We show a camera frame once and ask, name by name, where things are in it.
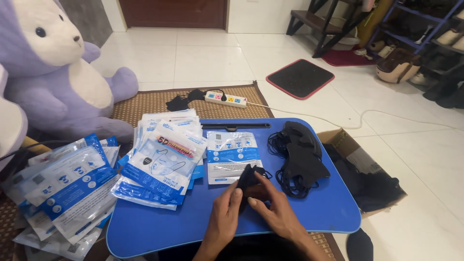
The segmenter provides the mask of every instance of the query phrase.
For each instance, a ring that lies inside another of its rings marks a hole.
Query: tiled floor
[[[121,66],[134,70],[140,90],[249,84],[257,80],[269,105],[355,127],[365,110],[379,110],[420,122],[464,128],[464,110],[430,102],[409,84],[375,78],[373,66],[332,67],[312,59],[302,38],[276,34],[227,34],[220,30],[132,28],[113,33],[92,64],[110,76]],[[265,77],[307,59],[335,74],[335,80],[307,100],[296,100]],[[320,119],[299,117],[316,131],[337,129]],[[388,212],[363,220],[376,261],[464,260],[464,131],[368,112],[350,135],[409,194]],[[335,235],[345,254],[346,235]]]

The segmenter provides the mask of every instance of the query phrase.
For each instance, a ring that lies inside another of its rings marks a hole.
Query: fingernail
[[[251,206],[256,206],[256,203],[256,199],[248,197],[248,204],[250,204]]]
[[[242,194],[242,189],[234,189],[233,194],[236,196],[240,196]]]

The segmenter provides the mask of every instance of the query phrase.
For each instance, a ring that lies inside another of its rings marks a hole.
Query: stack of mask packages
[[[144,114],[134,147],[119,163],[122,177],[111,189],[121,199],[176,210],[196,178],[203,177],[207,140],[195,109]]]
[[[113,212],[118,152],[115,137],[92,134],[30,159],[2,183],[27,220],[13,241],[25,245],[28,261],[84,259]]]

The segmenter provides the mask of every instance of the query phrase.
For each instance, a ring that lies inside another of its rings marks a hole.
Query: power outlet
[[[246,108],[246,98],[244,97],[226,94],[227,100],[222,101],[221,98],[222,98],[222,93],[220,92],[208,91],[205,95],[205,101],[207,102],[224,104],[224,105],[234,106],[238,108]]]

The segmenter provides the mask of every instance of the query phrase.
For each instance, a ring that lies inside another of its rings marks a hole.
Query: purple teddy bear
[[[58,0],[0,0],[0,64],[9,73],[5,98],[31,126],[61,139],[95,132],[130,142],[134,128],[109,119],[113,104],[138,91],[135,74],[119,68],[104,78],[89,63],[100,49],[84,42]]]

